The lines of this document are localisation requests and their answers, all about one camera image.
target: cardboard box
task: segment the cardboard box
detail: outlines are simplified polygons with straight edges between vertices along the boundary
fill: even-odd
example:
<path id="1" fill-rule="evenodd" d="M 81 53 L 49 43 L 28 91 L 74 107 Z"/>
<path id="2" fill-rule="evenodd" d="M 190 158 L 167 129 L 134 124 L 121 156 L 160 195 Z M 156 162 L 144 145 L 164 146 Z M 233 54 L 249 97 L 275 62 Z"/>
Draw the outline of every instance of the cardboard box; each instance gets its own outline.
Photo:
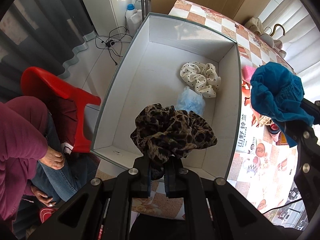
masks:
<path id="1" fill-rule="evenodd" d="M 201 177 L 226 178 L 240 120 L 237 44 L 206 26 L 168 15 L 149 14 L 136 33 L 102 103 L 91 152 L 123 169 L 131 168 L 142 156 L 130 139 L 135 118 L 148 105 L 176 104 L 185 87 L 180 69 L 191 61 L 213 63 L 221 77 L 221 89 L 216 98 L 205 98 L 203 114 L 218 143 L 194 150 L 182 161 Z"/>

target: jeans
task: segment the jeans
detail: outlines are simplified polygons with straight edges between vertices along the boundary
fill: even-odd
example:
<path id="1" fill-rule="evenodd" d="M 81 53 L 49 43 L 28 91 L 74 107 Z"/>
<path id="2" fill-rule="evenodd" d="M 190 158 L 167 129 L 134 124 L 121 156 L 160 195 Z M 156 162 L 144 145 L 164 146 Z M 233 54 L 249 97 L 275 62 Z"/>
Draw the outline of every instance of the jeans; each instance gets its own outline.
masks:
<path id="1" fill-rule="evenodd" d="M 52 149 L 62 153 L 65 163 L 60 170 L 54 170 L 38 161 L 36 176 L 31 182 L 49 197 L 53 197 L 52 201 L 56 201 L 57 203 L 61 199 L 67 201 L 89 180 L 95 177 L 98 166 L 90 158 L 90 153 L 64 155 L 50 114 L 48 114 L 44 136 L 47 138 L 48 145 Z"/>

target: silver bolt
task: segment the silver bolt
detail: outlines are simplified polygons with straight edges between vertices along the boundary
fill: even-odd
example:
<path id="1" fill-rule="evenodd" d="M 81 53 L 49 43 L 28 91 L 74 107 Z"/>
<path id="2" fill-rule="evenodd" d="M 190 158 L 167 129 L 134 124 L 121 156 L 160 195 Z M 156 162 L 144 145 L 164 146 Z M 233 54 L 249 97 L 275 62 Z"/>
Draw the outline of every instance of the silver bolt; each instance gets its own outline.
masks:
<path id="1" fill-rule="evenodd" d="M 130 169 L 129 170 L 129 174 L 131 174 L 131 175 L 136 175 L 136 174 L 138 174 L 138 169 L 136 169 L 136 168 L 132 168 L 132 169 Z"/>
<path id="2" fill-rule="evenodd" d="M 217 183 L 218 185 L 220 185 L 220 186 L 223 186 L 223 185 L 225 185 L 226 180 L 223 179 L 223 178 L 217 178 L 217 179 L 216 179 L 216 183 Z"/>
<path id="3" fill-rule="evenodd" d="M 94 178 L 91 180 L 91 185 L 97 186 L 99 185 L 101 180 L 99 178 Z"/>
<path id="4" fill-rule="evenodd" d="M 302 170 L 304 173 L 308 173 L 310 171 L 310 165 L 309 163 L 305 163 L 303 166 L 302 166 Z"/>
<path id="5" fill-rule="evenodd" d="M 186 169 L 186 168 L 180 168 L 180 169 L 179 169 L 179 173 L 180 173 L 180 174 L 187 174 L 187 173 L 188 173 L 188 169 Z"/>
<path id="6" fill-rule="evenodd" d="M 307 132 L 307 131 L 304 131 L 304 132 L 303 132 L 303 137 L 304 137 L 305 139 L 308 139 L 308 138 L 310 137 L 310 133 Z"/>

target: white plastic bottle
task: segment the white plastic bottle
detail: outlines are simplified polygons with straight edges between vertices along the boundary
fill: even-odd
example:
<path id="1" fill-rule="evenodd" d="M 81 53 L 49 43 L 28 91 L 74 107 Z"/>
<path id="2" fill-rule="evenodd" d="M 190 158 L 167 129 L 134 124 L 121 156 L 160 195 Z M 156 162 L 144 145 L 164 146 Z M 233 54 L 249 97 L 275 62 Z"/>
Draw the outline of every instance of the white plastic bottle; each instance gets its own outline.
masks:
<path id="1" fill-rule="evenodd" d="M 142 11 L 138 10 L 137 13 L 132 15 L 128 20 L 128 29 L 131 36 L 134 36 L 142 24 Z"/>
<path id="2" fill-rule="evenodd" d="M 132 3 L 128 4 L 127 11 L 125 12 L 125 18 L 127 20 L 127 29 L 129 30 L 128 21 L 132 15 L 137 13 L 137 9 L 134 8 L 134 5 Z"/>

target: red plastic chair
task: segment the red plastic chair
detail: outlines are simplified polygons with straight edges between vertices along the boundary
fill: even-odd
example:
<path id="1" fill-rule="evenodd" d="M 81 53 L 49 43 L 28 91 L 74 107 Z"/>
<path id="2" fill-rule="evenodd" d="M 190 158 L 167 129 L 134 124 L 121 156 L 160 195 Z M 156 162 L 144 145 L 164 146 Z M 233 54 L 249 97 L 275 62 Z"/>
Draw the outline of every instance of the red plastic chair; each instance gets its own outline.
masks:
<path id="1" fill-rule="evenodd" d="M 84 108 L 87 104 L 99 106 L 101 99 L 80 88 L 76 88 L 61 80 L 50 72 L 38 68 L 27 68 L 20 82 L 22 93 L 26 96 L 39 98 L 44 103 L 51 95 L 74 101 L 78 119 L 73 152 L 89 153 L 91 141 L 84 137 Z"/>

